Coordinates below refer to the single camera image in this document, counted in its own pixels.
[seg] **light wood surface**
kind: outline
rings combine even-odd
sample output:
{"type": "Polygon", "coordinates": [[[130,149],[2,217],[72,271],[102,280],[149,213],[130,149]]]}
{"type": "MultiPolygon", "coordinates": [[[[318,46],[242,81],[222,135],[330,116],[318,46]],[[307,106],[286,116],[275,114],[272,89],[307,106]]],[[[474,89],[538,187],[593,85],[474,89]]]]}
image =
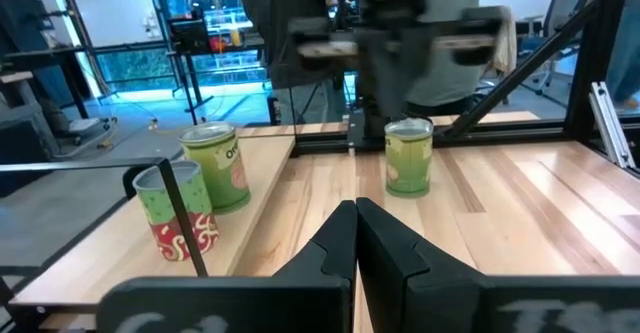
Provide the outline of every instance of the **light wood surface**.
{"type": "MultiPolygon", "coordinates": [[[[220,238],[203,254],[210,275],[231,274],[293,148],[293,137],[241,139],[251,201],[217,216],[220,238]]],[[[29,284],[14,304],[97,304],[115,285],[140,276],[194,276],[191,260],[169,262],[158,252],[140,203],[118,210],[67,255],[29,284]]]]}
{"type": "MultiPolygon", "coordinates": [[[[576,142],[434,150],[431,192],[384,190],[381,154],[290,159],[234,271],[269,276],[345,199],[371,198],[486,274],[640,274],[640,181],[576,142]]],[[[372,332],[362,286],[355,332],[372,332]]],[[[50,323],[92,318],[54,316],[50,323]]]]}
{"type": "Polygon", "coordinates": [[[58,313],[52,314],[40,324],[40,329],[60,331],[95,330],[96,318],[93,314],[58,313]]]}
{"type": "MultiPolygon", "coordinates": [[[[433,123],[435,125],[450,125],[458,116],[442,116],[433,117],[433,123]]],[[[535,114],[522,111],[522,112],[506,112],[506,113],[490,113],[487,114],[480,123],[498,123],[498,122],[518,122],[518,121],[530,121],[538,120],[538,116],[535,114]]],[[[295,132],[297,134],[312,134],[312,133],[329,133],[329,132],[346,132],[348,123],[323,123],[323,124],[302,124],[295,126],[295,132]]],[[[293,135],[294,126],[273,126],[273,127],[254,127],[254,128],[241,128],[238,129],[238,135],[244,138],[250,137],[266,137],[266,136],[279,136],[279,135],[293,135]]]]}

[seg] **black chair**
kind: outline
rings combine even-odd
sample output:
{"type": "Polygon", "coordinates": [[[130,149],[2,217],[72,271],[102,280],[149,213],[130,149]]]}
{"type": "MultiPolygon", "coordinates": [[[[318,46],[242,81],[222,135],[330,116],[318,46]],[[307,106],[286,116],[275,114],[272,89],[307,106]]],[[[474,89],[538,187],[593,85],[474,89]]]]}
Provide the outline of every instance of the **black chair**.
{"type": "MultiPolygon", "coordinates": [[[[528,17],[524,21],[529,23],[529,36],[522,39],[518,48],[518,60],[524,61],[533,52],[535,52],[547,39],[556,34],[564,24],[587,3],[587,0],[551,0],[551,5],[544,16],[542,23],[542,35],[535,34],[534,25],[543,18],[543,16],[528,17]]],[[[574,39],[557,54],[555,54],[546,64],[542,72],[533,74],[529,77],[535,85],[521,84],[524,88],[536,93],[544,95],[544,90],[551,85],[551,81],[555,75],[555,68],[558,61],[575,55],[580,50],[580,40],[582,33],[579,33],[574,39]]]]}

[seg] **can lid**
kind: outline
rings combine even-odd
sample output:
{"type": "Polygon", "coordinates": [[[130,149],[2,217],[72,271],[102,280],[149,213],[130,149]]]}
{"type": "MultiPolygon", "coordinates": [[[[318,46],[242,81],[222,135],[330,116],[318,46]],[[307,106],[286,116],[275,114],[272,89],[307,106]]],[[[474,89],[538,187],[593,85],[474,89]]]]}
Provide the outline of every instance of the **can lid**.
{"type": "Polygon", "coordinates": [[[384,127],[386,134],[406,139],[421,139],[433,135],[433,123],[426,119],[407,118],[384,127]]]}
{"type": "MultiPolygon", "coordinates": [[[[191,179],[200,171],[200,164],[191,160],[180,160],[171,162],[171,170],[180,185],[191,179]]],[[[138,190],[158,190],[164,189],[164,181],[158,167],[151,167],[140,172],[133,179],[133,187],[138,190]]]]}
{"type": "Polygon", "coordinates": [[[229,123],[211,122],[185,129],[179,139],[183,143],[202,143],[213,138],[222,137],[233,132],[233,130],[233,126],[229,123]]]}

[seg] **green can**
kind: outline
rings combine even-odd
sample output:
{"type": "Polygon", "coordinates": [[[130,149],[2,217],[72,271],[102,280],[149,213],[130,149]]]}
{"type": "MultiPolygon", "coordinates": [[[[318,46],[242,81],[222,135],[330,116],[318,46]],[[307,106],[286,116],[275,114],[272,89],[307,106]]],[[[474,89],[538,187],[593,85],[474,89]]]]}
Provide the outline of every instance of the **green can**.
{"type": "Polygon", "coordinates": [[[385,126],[387,192],[417,198],[429,192],[433,123],[405,119],[385,126]]]}
{"type": "Polygon", "coordinates": [[[186,129],[180,136],[185,156],[202,166],[215,214],[225,214],[251,200],[235,128],[211,122],[186,129]]]}
{"type": "MultiPolygon", "coordinates": [[[[202,170],[197,162],[188,160],[172,162],[171,168],[187,209],[198,249],[205,253],[218,240],[218,227],[212,214],[211,201],[204,188],[202,170]]],[[[162,256],[169,261],[189,259],[191,254],[158,167],[140,172],[133,180],[133,186],[142,201],[149,227],[162,256]]]]}

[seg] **can label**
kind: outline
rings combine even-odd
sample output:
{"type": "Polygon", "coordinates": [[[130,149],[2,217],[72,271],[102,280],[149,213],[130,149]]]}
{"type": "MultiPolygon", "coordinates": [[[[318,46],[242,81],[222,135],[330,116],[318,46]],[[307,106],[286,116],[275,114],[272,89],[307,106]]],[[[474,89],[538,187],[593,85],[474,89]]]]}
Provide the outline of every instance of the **can label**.
{"type": "Polygon", "coordinates": [[[387,191],[402,197],[429,192],[432,137],[409,140],[387,135],[387,191]]]}
{"type": "MultiPolygon", "coordinates": [[[[204,188],[202,173],[199,172],[193,178],[179,184],[178,188],[198,249],[205,253],[213,247],[219,235],[211,202],[204,188]]],[[[158,250],[164,258],[169,261],[189,259],[191,255],[167,190],[142,190],[138,192],[138,196],[144,206],[158,250]]]]}
{"type": "Polygon", "coordinates": [[[185,146],[185,155],[202,166],[214,213],[230,212],[249,202],[249,185],[235,134],[207,146],[185,146]]]}

